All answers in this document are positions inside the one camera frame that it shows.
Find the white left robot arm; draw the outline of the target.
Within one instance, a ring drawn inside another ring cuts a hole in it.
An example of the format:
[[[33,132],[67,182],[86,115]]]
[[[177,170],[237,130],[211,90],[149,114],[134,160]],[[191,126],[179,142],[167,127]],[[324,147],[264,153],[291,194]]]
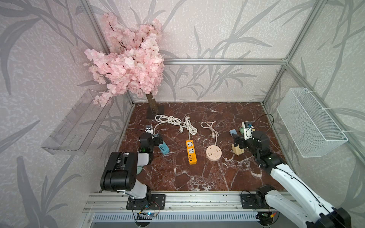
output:
[[[102,191],[123,192],[134,200],[152,200],[150,188],[137,180],[137,168],[152,163],[154,148],[163,143],[159,134],[143,133],[138,152],[112,152],[100,179]]]

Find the round pink socket base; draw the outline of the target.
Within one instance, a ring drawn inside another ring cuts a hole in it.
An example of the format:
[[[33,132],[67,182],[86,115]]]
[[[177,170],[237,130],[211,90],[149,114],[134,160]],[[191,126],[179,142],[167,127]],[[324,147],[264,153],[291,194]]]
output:
[[[212,162],[217,162],[222,156],[222,150],[216,145],[208,146],[206,149],[206,157]]]

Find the blue cube adapter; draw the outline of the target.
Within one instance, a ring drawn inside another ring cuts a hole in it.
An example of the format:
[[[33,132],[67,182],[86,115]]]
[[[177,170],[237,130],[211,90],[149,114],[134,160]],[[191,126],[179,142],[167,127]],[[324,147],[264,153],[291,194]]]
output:
[[[232,129],[229,131],[231,137],[234,137],[235,135],[238,135],[237,131],[235,129]]]

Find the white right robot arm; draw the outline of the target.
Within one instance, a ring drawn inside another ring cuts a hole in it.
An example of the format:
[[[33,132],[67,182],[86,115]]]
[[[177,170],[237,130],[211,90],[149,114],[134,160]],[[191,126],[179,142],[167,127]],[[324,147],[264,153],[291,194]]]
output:
[[[253,131],[250,136],[230,131],[233,146],[248,149],[261,169],[275,179],[296,200],[283,197],[271,185],[256,190],[258,206],[265,204],[277,210],[300,228],[350,228],[351,216],[343,208],[335,208],[305,184],[284,160],[270,150],[268,136]]]

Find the beige cube adapter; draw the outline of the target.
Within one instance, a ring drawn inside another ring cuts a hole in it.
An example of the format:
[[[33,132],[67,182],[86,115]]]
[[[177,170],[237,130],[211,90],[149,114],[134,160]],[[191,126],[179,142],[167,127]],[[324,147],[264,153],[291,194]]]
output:
[[[244,149],[241,149],[238,145],[235,146],[234,144],[232,144],[232,152],[235,154],[235,155],[241,155],[243,154],[245,151]]]

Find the orange power strip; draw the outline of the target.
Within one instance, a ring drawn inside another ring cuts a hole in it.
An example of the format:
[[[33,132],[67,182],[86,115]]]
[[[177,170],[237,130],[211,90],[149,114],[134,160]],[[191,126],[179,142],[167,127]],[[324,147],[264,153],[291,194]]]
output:
[[[190,165],[197,163],[196,151],[193,140],[186,141],[186,148],[188,154],[188,161]]]

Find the blue power strip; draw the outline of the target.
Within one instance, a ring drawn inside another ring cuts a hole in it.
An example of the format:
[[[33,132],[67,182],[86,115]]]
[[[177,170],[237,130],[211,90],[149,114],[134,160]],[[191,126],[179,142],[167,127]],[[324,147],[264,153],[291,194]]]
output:
[[[166,155],[170,152],[169,147],[167,146],[167,144],[164,141],[158,147],[163,155]]]

